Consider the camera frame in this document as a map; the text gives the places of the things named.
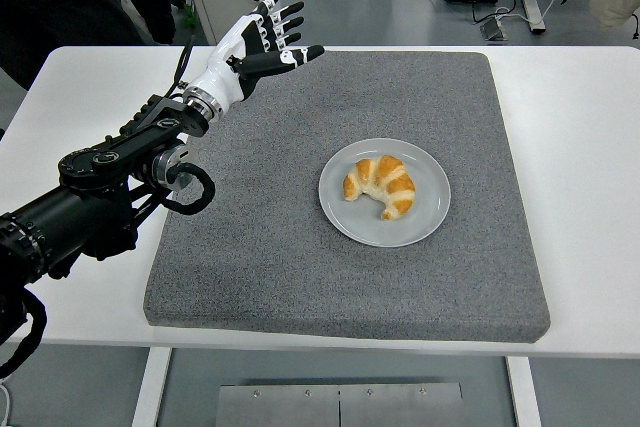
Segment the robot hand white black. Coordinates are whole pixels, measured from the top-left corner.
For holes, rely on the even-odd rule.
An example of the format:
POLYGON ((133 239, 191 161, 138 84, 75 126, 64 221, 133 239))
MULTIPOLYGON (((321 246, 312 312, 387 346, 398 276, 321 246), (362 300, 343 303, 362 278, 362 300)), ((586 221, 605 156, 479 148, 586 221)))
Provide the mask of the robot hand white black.
POLYGON ((304 3, 280 8, 278 1, 262 0, 240 17, 217 43, 204 73, 184 90, 183 101, 206 120, 216 121, 246 100, 259 79, 292 71, 324 53, 320 45, 292 45, 301 38, 295 29, 304 22, 298 15, 304 3))

